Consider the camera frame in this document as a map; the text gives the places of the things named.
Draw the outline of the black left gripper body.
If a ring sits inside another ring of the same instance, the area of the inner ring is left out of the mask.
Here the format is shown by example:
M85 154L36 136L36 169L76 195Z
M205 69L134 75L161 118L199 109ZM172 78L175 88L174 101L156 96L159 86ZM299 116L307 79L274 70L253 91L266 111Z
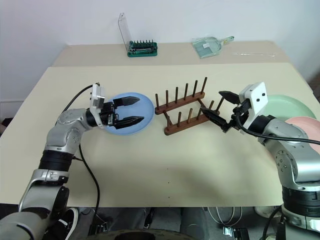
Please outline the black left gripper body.
M115 127L120 129L119 116L116 113L116 109L120 105L116 102L105 102L103 104L102 110L99 113L100 120L104 126Z

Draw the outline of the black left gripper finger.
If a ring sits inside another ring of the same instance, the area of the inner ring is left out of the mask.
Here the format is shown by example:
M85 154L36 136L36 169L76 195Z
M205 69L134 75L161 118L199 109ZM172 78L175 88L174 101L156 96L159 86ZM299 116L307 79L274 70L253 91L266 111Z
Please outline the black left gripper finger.
M134 126L144 120L143 116L129 116L115 121L115 128L123 129Z
M120 98L114 98L112 101L115 107L121 107L133 105L140 101L140 98L135 96L125 96Z

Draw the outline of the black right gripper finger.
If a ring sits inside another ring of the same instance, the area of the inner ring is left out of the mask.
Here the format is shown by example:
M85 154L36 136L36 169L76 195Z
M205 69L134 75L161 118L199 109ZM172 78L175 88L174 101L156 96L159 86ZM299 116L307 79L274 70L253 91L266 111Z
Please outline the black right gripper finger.
M232 104L240 104L240 97L238 94L231 91L219 91L218 92L227 102Z
M200 108L202 113L214 124L220 127L220 129L226 133L230 129L229 123L222 117L216 114L215 111L206 108L206 107L201 107Z

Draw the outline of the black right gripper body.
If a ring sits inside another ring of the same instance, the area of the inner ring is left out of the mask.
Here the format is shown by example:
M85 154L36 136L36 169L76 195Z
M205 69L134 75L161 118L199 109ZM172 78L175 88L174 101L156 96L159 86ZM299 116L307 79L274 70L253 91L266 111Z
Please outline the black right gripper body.
M251 102L247 98L240 105L236 106L232 111L231 119L228 123L230 128L235 128L236 130L240 130L240 125L238 122L244 126L245 122L249 117L249 109L251 108Z

